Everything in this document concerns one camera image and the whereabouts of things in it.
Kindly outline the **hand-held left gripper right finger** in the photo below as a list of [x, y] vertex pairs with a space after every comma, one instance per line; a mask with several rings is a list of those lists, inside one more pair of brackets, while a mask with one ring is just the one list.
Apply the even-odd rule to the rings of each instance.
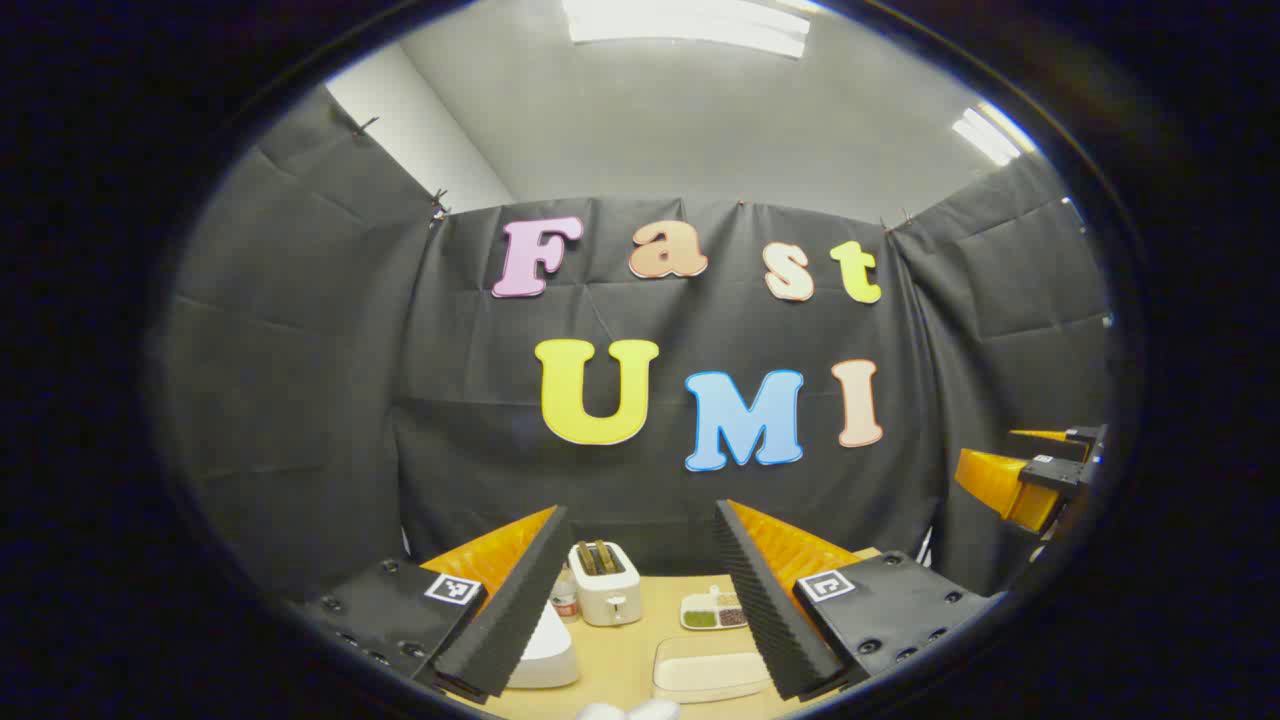
[[928, 653], [988, 612], [978, 594], [901, 551], [851, 552], [732, 500], [713, 533], [780, 696], [813, 700]]

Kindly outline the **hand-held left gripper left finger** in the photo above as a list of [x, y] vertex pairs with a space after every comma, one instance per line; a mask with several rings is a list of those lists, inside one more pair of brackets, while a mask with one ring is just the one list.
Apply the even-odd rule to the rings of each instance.
[[484, 703], [508, 685], [572, 543], [553, 505], [426, 562], [378, 560], [294, 610], [366, 664]]

